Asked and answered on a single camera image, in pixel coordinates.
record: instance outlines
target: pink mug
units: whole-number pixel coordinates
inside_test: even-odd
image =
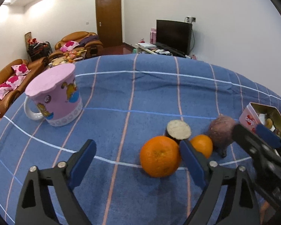
[[[24,111],[32,120],[45,118],[52,126],[72,122],[82,111],[82,99],[78,91],[74,64],[61,64],[35,77],[27,86]],[[33,100],[40,113],[32,112],[27,104]]]

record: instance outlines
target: television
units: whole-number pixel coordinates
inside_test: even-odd
[[[190,53],[192,24],[157,20],[156,46],[182,56]]]

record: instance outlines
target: floor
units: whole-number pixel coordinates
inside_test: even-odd
[[[103,55],[125,55],[131,53],[132,49],[127,45],[107,47],[103,49]]]

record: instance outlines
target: white mug handle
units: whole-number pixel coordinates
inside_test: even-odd
[[[29,100],[29,97],[26,96],[26,99],[24,101],[24,112],[25,112],[26,116],[29,117],[31,120],[35,120],[35,121],[43,119],[44,118],[43,114],[41,114],[40,112],[35,113],[30,110],[30,108],[27,104],[28,100]]]

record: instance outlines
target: large orange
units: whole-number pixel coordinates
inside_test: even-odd
[[[212,154],[212,140],[204,134],[195,136],[190,140],[190,143],[196,151],[201,152],[206,158],[209,158]]]
[[[179,146],[165,136],[156,136],[145,143],[140,150],[140,164],[147,174],[154,178],[174,173],[181,162]]]

